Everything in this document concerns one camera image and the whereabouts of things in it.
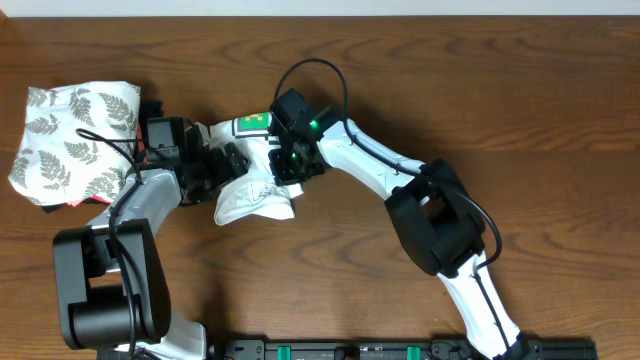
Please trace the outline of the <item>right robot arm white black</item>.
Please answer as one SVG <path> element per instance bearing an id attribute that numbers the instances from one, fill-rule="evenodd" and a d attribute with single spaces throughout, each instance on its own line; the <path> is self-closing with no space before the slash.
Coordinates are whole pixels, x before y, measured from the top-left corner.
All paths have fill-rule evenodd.
<path id="1" fill-rule="evenodd" d="M 413 160 L 362 132 L 351 119 L 281 120 L 269 127 L 279 146 L 269 157 L 279 185 L 342 170 L 379 195 L 413 263 L 444 284 L 469 343 L 488 359 L 523 359 L 530 347 L 493 284 L 483 233 L 501 237 L 443 160 Z"/>

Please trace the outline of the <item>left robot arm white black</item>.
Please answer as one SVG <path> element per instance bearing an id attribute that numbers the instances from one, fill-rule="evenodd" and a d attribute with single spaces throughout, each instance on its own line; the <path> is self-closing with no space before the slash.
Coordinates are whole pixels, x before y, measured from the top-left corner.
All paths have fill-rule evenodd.
<path id="1" fill-rule="evenodd" d="M 184 200 L 207 202 L 247 171 L 232 142 L 160 146 L 133 166 L 103 213 L 60 231 L 53 258 L 66 345 L 109 359 L 207 358 L 205 327 L 171 308 L 155 236 Z"/>

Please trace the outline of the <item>white t-shirt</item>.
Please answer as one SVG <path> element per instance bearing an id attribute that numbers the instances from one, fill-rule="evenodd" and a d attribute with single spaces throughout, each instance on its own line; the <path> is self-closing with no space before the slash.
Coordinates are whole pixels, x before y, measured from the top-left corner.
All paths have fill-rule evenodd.
<path id="1" fill-rule="evenodd" d="M 193 127 L 202 137 L 206 150 L 234 144 L 242 156 L 247 171 L 233 177 L 217 190 L 195 188 L 188 196 L 192 203 L 209 201 L 219 194 L 214 211 L 214 222 L 220 226 L 248 215 L 275 220 L 295 217 L 292 199 L 303 193 L 299 185 L 278 186 L 269 165 L 268 153 L 277 142 L 269 137 L 269 112 L 254 113 L 207 127 L 199 122 Z"/>

